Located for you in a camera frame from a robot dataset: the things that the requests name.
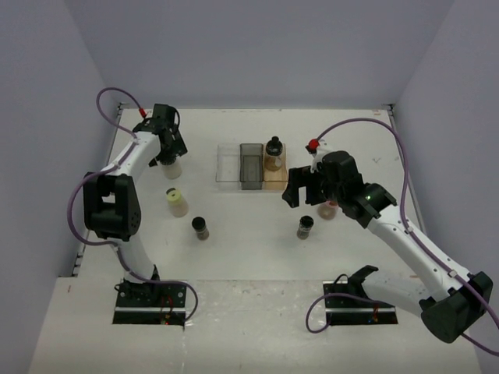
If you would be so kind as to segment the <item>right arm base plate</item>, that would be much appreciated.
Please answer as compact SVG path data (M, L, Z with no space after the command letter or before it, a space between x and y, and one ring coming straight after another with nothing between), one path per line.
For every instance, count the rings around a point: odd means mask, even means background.
M325 299L325 306L328 309L353 309L353 308L371 308L377 306L380 309L393 308L393 305L385 302L368 302L368 297L363 291L358 291L355 288L350 288L347 283L325 283L323 284L324 294L346 294L345 296L333 296Z

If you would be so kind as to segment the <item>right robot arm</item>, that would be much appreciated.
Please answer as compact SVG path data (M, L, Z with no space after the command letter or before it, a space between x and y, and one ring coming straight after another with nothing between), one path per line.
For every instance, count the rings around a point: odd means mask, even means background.
M494 286L490 277L484 272L471 273L440 250L405 216L386 188L363 181L348 152L318 150L310 166L289 169L282 198L290 207L299 205L301 188L306 190L309 205L336 201L345 216L387 244L424 286L422 290L404 289L402 281L377 280L374 271L348 286L354 305L379 301L412 312L447 344L464 336L489 312Z

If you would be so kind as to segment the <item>bottle with pink cap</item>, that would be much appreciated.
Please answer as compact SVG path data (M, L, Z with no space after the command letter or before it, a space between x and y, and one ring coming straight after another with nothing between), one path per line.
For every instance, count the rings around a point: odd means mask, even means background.
M338 204L335 201L328 200L320 204L317 208L317 214L322 219L329 221L335 218L338 211Z

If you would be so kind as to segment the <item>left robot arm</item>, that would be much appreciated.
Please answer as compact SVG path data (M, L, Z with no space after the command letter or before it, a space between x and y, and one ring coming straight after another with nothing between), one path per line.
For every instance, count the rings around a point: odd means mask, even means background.
M179 111L155 104L132 130L118 156L103 170L86 175L83 184L84 222L89 231L110 245L124 269L124 279L137 284L134 296L145 306L161 300L165 282L140 239L142 221L136 183L148 168L160 167L167 179L182 174L179 158L187 154L180 133Z

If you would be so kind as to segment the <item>spice jar black cap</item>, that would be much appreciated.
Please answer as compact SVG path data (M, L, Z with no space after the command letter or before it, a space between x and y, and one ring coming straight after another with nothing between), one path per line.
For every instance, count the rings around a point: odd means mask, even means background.
M296 235L299 239L305 240L309 237L310 231L314 225L314 219L311 216L305 215L299 219L299 226Z
M199 240L206 240L209 237L206 221L203 217L194 217L191 225Z

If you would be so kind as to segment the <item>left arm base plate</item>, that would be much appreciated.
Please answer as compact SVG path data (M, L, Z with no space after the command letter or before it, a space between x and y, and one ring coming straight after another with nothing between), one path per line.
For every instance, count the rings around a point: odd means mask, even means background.
M173 311L185 306L186 286L179 284L132 283L123 280L115 285L115 306L124 311Z

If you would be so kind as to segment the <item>bottle with yellow cap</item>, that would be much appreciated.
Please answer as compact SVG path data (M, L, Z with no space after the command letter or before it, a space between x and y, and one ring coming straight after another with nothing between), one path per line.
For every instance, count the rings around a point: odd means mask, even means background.
M184 217L188 214L189 206L179 189L170 188L166 191L168 209L174 217Z

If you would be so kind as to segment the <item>brown bottle black spout cap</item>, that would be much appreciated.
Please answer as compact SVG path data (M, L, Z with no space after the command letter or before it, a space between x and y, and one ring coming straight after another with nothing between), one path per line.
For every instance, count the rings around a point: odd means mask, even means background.
M282 166L283 144L278 136L272 136L265 146L264 166L269 171L278 171Z

